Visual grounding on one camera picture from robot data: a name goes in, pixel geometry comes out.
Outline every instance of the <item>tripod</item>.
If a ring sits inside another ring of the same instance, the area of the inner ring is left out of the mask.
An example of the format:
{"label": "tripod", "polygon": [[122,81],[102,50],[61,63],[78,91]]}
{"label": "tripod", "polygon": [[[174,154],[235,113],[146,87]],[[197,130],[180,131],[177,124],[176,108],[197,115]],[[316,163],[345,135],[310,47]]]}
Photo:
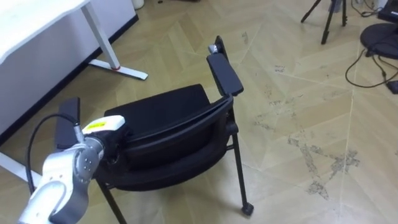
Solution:
{"label": "tripod", "polygon": [[[328,20],[326,22],[325,30],[323,31],[321,44],[325,44],[326,40],[328,39],[331,18],[333,16],[333,13],[335,11],[335,7],[336,7],[338,1],[339,0],[331,0],[329,16],[328,16]],[[344,27],[347,25],[347,0],[341,0],[341,1],[343,1],[343,27]],[[311,7],[311,9],[304,15],[303,19],[301,19],[301,23],[303,23],[308,18],[308,16],[310,16],[311,12],[319,5],[320,2],[321,2],[321,0],[315,1],[314,5]]]}

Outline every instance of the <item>black cable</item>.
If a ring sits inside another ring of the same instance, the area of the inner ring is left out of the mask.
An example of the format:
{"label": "black cable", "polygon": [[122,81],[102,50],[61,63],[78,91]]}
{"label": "black cable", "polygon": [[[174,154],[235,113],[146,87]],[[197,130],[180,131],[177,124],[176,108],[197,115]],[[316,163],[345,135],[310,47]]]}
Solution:
{"label": "black cable", "polygon": [[363,0],[363,2],[365,3],[365,5],[366,5],[370,10],[374,10],[374,9],[373,9],[373,8],[374,8],[374,2],[372,2],[372,6],[370,6],[366,0]]}
{"label": "black cable", "polygon": [[[390,45],[390,46],[393,46],[394,48],[396,48],[396,49],[398,50],[398,46],[395,46],[395,45],[392,45],[392,44],[386,43],[386,42],[377,42],[377,43],[373,44],[369,49],[372,49],[375,45],[379,45],[379,44]],[[356,65],[356,64],[359,62],[359,60],[361,59],[361,57],[362,57],[363,53],[365,52],[365,50],[367,50],[367,49],[363,49],[362,52],[361,52],[361,54],[359,55],[359,57],[355,60],[355,62],[354,62],[353,64],[351,64],[351,65],[348,67],[348,69],[347,69],[347,71],[346,71],[346,73],[345,73],[345,78],[346,78],[346,80],[347,80],[348,83],[350,83],[351,85],[354,85],[354,86],[356,86],[356,87],[360,87],[360,88],[374,88],[374,87],[377,87],[377,86],[379,86],[379,85],[387,84],[387,82],[391,81],[391,80],[394,79],[396,76],[398,76],[398,67],[396,67],[396,66],[392,65],[391,63],[389,63],[389,62],[383,60],[383,59],[381,58],[381,56],[378,55],[377,58],[378,58],[382,63],[385,63],[385,64],[387,64],[387,65],[389,65],[389,66],[391,66],[391,67],[393,67],[393,68],[395,68],[395,69],[397,70],[397,72],[396,72],[395,74],[393,74],[393,76],[391,76],[390,78],[387,79],[387,73],[386,73],[386,71],[385,71],[385,70],[381,67],[381,65],[376,61],[376,59],[374,58],[374,55],[372,55],[373,62],[374,62],[374,63],[379,67],[379,69],[381,70],[381,75],[382,75],[382,77],[383,77],[383,82],[380,82],[380,83],[378,83],[378,84],[371,85],[371,86],[364,86],[364,85],[359,85],[359,84],[353,83],[353,82],[348,78],[348,72],[349,72],[349,70],[350,70],[354,65]]]}
{"label": "black cable", "polygon": [[25,167],[25,171],[26,171],[26,177],[27,177],[27,185],[29,187],[29,191],[30,194],[32,194],[35,191],[35,187],[34,187],[34,183],[33,183],[33,177],[32,177],[32,169],[31,169],[31,164],[30,164],[30,152],[32,150],[32,145],[33,145],[33,141],[35,139],[35,136],[37,134],[37,131],[39,130],[39,128],[41,127],[41,125],[48,119],[50,118],[54,118],[54,117],[60,117],[63,118],[67,121],[70,121],[71,123],[73,123],[74,126],[79,125],[79,121],[76,120],[74,117],[67,115],[67,114],[61,114],[61,113],[55,113],[55,114],[51,114],[46,116],[45,118],[43,118],[38,125],[35,127],[35,129],[33,130],[32,135],[30,136],[30,140],[29,140],[29,145],[27,147],[26,150],[26,158],[25,158],[25,162],[26,162],[26,167]]}
{"label": "black cable", "polygon": [[367,17],[371,17],[371,16],[375,16],[379,13],[379,11],[382,9],[382,7],[379,7],[377,9],[373,9],[371,6],[369,6],[369,4],[366,2],[366,0],[364,0],[365,5],[367,5],[368,8],[370,8],[371,11],[363,11],[360,12],[357,8],[355,8],[354,6],[354,0],[351,0],[351,7],[363,18],[367,18]]}

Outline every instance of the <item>floor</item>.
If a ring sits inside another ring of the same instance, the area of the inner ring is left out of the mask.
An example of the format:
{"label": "floor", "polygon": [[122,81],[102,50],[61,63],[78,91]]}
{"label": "floor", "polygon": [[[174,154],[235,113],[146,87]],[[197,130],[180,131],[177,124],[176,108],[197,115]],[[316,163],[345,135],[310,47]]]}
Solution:
{"label": "floor", "polygon": [[[104,110],[147,96],[201,83],[220,96],[206,64],[207,45],[222,36],[245,91],[235,100],[251,218],[241,202],[234,156],[184,184],[154,192],[112,190],[129,223],[398,223],[398,99],[386,87],[353,88],[344,73],[362,49],[361,31],[382,22],[362,19],[349,7],[346,27],[335,14],[328,43],[320,45],[329,1],[305,24],[313,0],[146,0],[140,21],[113,46],[122,64],[143,70],[142,82],[87,68],[5,145],[23,161],[40,118],[79,96],[84,124]],[[394,70],[386,68],[391,75]],[[363,58],[350,79],[381,81]],[[41,170],[53,148],[54,122],[34,146]],[[26,184],[0,169],[0,223],[15,223],[29,197]],[[80,223],[116,223],[95,183]]]}

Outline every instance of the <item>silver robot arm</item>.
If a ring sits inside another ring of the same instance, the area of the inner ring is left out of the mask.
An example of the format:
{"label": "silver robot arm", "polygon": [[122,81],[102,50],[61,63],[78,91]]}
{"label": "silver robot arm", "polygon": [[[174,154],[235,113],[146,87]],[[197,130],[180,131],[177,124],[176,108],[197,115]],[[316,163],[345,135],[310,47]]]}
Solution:
{"label": "silver robot arm", "polygon": [[91,122],[83,132],[75,128],[79,143],[46,158],[40,183],[18,223],[77,223],[87,210],[88,185],[106,150],[104,143],[120,138],[123,125],[122,116],[109,116]]}

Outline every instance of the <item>white desk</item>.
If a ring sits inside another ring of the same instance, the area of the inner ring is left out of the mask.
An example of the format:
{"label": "white desk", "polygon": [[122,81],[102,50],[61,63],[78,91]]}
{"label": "white desk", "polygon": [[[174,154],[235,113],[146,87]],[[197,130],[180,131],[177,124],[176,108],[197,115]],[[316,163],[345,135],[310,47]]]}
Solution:
{"label": "white desk", "polygon": [[[107,62],[94,59],[90,64],[145,80],[146,73],[120,66],[90,0],[0,0],[0,64],[30,39],[79,9],[107,59]],[[0,166],[26,180],[25,167],[3,153],[0,153]],[[38,184],[41,176],[32,173],[34,183]]]}

